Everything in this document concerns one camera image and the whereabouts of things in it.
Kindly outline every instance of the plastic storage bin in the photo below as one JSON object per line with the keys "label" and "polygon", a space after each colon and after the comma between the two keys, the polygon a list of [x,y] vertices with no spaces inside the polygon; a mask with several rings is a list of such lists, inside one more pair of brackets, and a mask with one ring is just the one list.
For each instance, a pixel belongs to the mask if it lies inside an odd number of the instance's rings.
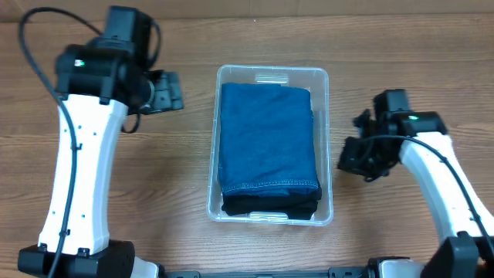
{"label": "plastic storage bin", "polygon": [[[218,182],[218,153],[221,132],[221,98],[223,83],[278,83],[310,91],[314,115],[314,148],[316,151],[317,177],[323,196],[311,220],[292,220],[284,213],[252,212],[246,215],[228,216],[222,211],[222,189]],[[330,88],[324,69],[281,66],[224,65],[218,70],[216,80],[215,115],[211,140],[211,159],[208,186],[208,216],[218,222],[266,222],[275,224],[324,226],[333,219],[333,192],[330,170]]]}

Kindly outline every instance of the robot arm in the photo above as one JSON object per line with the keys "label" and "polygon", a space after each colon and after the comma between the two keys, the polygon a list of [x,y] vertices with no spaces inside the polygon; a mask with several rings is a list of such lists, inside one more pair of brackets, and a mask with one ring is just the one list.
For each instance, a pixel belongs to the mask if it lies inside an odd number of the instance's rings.
{"label": "robot arm", "polygon": [[[374,98],[374,109],[377,120],[371,120],[369,110],[354,119],[360,138],[346,139],[338,168],[363,175],[365,181],[374,181],[389,175],[391,168],[401,162],[420,185],[435,222],[440,247],[426,266],[408,258],[378,259],[369,266],[380,278],[475,277],[480,258],[492,272],[494,258],[487,242],[494,236],[494,218],[460,167],[441,118],[435,112],[411,110],[404,90],[384,91]],[[381,138],[371,140],[376,135]],[[424,142],[448,160],[472,200],[488,239],[481,233],[465,194],[444,161],[420,144],[393,136]]]}
{"label": "robot arm", "polygon": [[[40,11],[47,9],[57,12]],[[148,59],[151,26],[159,30],[135,8],[111,7],[102,36],[85,46],[68,46],[57,59],[56,92],[69,111],[78,143],[73,200],[65,242],[58,249],[73,158],[69,126],[60,112],[52,201],[38,245],[19,252],[22,272],[46,276],[55,266],[54,277],[164,275],[160,265],[135,257],[132,242],[110,240],[107,223],[113,157],[127,115],[137,114],[139,120],[141,114],[182,108],[177,75],[149,70],[157,57],[156,52]]]}
{"label": "robot arm", "polygon": [[[494,236],[494,218],[477,197],[456,160],[451,138],[440,132],[424,132],[418,133],[415,139],[431,145],[447,157],[460,176],[487,233]],[[448,237],[458,236],[460,232],[467,232],[471,237],[482,236],[458,183],[438,157],[421,145],[404,141],[400,149],[400,161],[420,185],[441,244]]]}

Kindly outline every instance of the folded blue cloth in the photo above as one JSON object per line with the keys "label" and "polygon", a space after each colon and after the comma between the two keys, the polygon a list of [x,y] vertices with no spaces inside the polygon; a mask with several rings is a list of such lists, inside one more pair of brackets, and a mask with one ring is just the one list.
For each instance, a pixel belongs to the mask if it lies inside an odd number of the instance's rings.
{"label": "folded blue cloth", "polygon": [[218,178],[225,196],[316,191],[309,91],[223,84],[219,149]]}

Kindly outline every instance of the black cable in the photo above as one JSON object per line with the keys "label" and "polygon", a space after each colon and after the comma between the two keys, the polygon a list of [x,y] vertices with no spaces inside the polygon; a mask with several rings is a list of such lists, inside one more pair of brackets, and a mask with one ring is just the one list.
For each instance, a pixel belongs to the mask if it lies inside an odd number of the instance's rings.
{"label": "black cable", "polygon": [[486,240],[486,243],[488,246],[488,249],[487,249],[488,259],[494,259],[494,248],[492,247],[492,242],[490,240],[489,234],[487,233],[486,228],[482,224],[482,220],[480,219],[480,215],[477,213],[475,206],[473,205],[473,202],[470,199],[469,193],[466,191],[466,188],[463,185],[461,178],[458,176],[458,173],[455,171],[455,169],[453,168],[451,163],[449,163],[447,157],[443,156],[438,150],[436,150],[435,148],[433,148],[429,144],[426,144],[426,143],[424,143],[420,140],[417,140],[415,138],[412,138],[412,137],[406,137],[406,136],[401,136],[401,135],[375,135],[375,136],[363,138],[361,142],[364,143],[366,141],[373,141],[376,139],[399,139],[399,140],[406,140],[406,141],[414,142],[416,144],[421,145],[422,147],[425,147],[430,152],[435,154],[439,159],[441,159],[442,162],[444,162],[446,167],[448,167],[449,171],[452,173],[453,177],[455,177],[456,182],[458,182],[458,186],[462,190],[463,197],[465,198],[466,203],[469,206],[470,212],[472,213],[472,216],[475,220],[475,223],[477,223],[477,226],[479,227],[480,233],[482,234],[482,236]]}
{"label": "black cable", "polygon": [[149,61],[147,63],[147,70],[149,70],[151,67],[154,66],[154,64],[157,61],[158,56],[160,55],[160,50],[161,50],[161,30],[160,30],[160,26],[154,20],[153,20],[152,26],[156,30],[157,44],[156,44],[156,49],[154,49],[153,56],[149,59]]}
{"label": "black cable", "polygon": [[137,119],[136,119],[136,123],[134,124],[134,127],[132,127],[132,129],[130,131],[127,131],[125,129],[125,126],[122,126],[122,128],[120,129],[120,131],[126,133],[126,134],[132,134],[134,132],[137,131],[137,129],[139,128],[139,125],[140,125],[140,113],[137,113]]}
{"label": "black cable", "polygon": [[359,158],[356,165],[361,165],[369,158],[373,147],[374,147],[374,140],[371,140],[369,142],[369,145],[367,146],[367,150],[365,150],[364,154]]}
{"label": "black cable", "polygon": [[59,98],[59,95],[56,93],[55,89],[53,88],[52,84],[49,82],[48,77],[41,71],[41,69],[38,66],[38,63],[35,61],[35,59],[32,57],[31,52],[29,51],[28,46],[25,43],[25,24],[27,23],[28,19],[39,12],[56,12],[60,13],[63,15],[67,15],[78,22],[83,23],[85,26],[89,27],[91,30],[96,32],[98,35],[101,35],[101,31],[98,30],[96,27],[88,23],[86,20],[81,19],[78,15],[74,15],[71,12],[64,11],[59,8],[50,8],[50,7],[41,7],[41,8],[34,8],[32,10],[29,10],[27,13],[23,15],[21,18],[21,21],[19,23],[19,45],[21,46],[21,50],[24,53],[25,59],[28,61],[29,65],[31,66],[32,70],[38,75],[40,80],[42,81],[43,85],[45,85],[46,89],[52,96],[52,98],[56,101],[58,106],[60,107],[60,110],[62,111],[63,116],[65,117],[67,121],[67,125],[69,126],[69,133],[70,133],[70,140],[71,140],[71,149],[72,149],[72,168],[70,170],[70,182],[69,182],[69,191],[67,193],[67,201],[65,204],[65,211],[63,213],[63,220],[62,220],[62,228],[60,229],[60,240],[59,244],[56,247],[56,253],[55,253],[55,259],[53,260],[52,267],[49,270],[48,278],[52,278],[55,275],[56,267],[58,265],[58,262],[60,260],[60,256],[62,254],[62,249],[63,249],[63,243],[65,242],[65,238],[67,236],[67,226],[69,222],[69,215],[70,215],[70,206],[72,205],[72,199],[73,199],[73,194],[74,194],[74,185],[76,182],[76,171],[77,171],[77,141],[76,141],[76,131],[74,129],[74,125],[72,122],[72,119],[70,118],[69,111],[67,110],[65,104],[61,101]]}

